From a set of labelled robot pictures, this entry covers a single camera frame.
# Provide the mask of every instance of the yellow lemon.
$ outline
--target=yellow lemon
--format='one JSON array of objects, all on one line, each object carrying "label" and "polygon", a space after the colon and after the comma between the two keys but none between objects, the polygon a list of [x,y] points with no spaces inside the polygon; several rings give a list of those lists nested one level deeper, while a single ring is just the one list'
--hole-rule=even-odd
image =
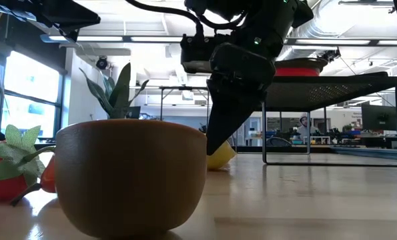
[{"label": "yellow lemon", "polygon": [[236,152],[232,149],[231,145],[225,141],[216,152],[211,156],[207,156],[207,169],[217,170],[228,163],[235,155]]}]

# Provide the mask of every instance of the ceiling duct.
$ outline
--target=ceiling duct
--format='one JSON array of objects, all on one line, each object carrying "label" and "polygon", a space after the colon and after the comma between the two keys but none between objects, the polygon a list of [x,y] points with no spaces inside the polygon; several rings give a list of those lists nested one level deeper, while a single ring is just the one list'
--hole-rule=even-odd
[{"label": "ceiling duct", "polygon": [[[294,29],[288,37],[293,38],[337,38],[351,29],[358,22],[358,14],[363,10],[351,6],[339,5],[339,0],[321,0],[312,10],[314,18]],[[317,51],[323,52],[321,46],[284,46],[278,60],[309,57]]]}]

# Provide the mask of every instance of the security camera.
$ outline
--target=security camera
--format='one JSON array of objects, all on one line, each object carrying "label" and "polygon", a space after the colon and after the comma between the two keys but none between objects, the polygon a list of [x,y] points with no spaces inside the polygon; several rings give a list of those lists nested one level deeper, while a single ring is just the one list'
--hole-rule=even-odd
[{"label": "security camera", "polygon": [[107,56],[100,56],[96,62],[96,67],[100,70],[108,69],[109,63],[107,62]]}]

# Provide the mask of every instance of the red object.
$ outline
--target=red object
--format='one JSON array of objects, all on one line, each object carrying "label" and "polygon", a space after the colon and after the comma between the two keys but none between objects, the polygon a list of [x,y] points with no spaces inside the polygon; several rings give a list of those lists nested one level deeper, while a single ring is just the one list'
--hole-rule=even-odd
[{"label": "red object", "polygon": [[26,190],[27,184],[23,175],[0,181],[0,201],[10,201]]},{"label": "red object", "polygon": [[277,68],[276,76],[306,76],[306,77],[318,77],[320,76],[320,70],[305,67],[280,67]]},{"label": "red object", "polygon": [[48,166],[41,175],[41,188],[48,193],[56,193],[55,178],[54,178],[54,154],[50,159]]}]

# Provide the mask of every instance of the man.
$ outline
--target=man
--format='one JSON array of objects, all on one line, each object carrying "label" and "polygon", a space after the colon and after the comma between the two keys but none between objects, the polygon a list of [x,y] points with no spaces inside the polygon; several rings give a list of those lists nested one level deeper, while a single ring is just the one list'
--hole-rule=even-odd
[{"label": "man", "polygon": [[[300,127],[298,127],[298,133],[300,133],[300,139],[308,136],[308,114],[303,113],[299,118]],[[317,129],[311,125],[311,134],[315,133]]]}]

